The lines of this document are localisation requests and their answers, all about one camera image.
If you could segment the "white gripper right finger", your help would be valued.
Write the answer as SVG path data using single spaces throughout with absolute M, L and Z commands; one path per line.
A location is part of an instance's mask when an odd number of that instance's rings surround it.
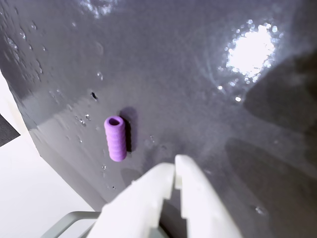
M 189 238 L 240 238 L 238 226 L 195 161 L 175 156 L 175 189 L 180 190 L 181 217 Z

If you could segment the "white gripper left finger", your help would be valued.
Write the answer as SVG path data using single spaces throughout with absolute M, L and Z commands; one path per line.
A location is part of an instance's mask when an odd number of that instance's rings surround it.
M 133 181 L 106 204 L 89 238 L 147 238 L 159 226 L 163 202 L 170 199 L 175 166 L 161 163 Z

